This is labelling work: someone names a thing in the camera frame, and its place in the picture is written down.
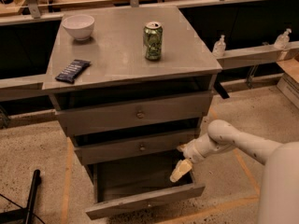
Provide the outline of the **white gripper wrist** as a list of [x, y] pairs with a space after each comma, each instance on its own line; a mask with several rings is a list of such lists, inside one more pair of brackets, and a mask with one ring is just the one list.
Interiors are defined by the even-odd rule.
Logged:
[[211, 139], [207, 134], [193, 139], [183, 148], [185, 160], [179, 160], [172, 174], [170, 181], [178, 182], [184, 175], [192, 169], [192, 163], [203, 161], [210, 155], [220, 153], [224, 150], [224, 145], [220, 145]]

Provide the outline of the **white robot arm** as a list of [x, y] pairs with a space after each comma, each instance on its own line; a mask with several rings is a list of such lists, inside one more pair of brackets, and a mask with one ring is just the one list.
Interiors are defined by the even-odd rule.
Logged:
[[197, 162], [235, 147], [264, 166], [257, 224], [299, 224], [298, 142], [281, 144], [215, 119], [207, 133], [178, 148], [184, 159], [178, 162], [170, 180], [179, 181]]

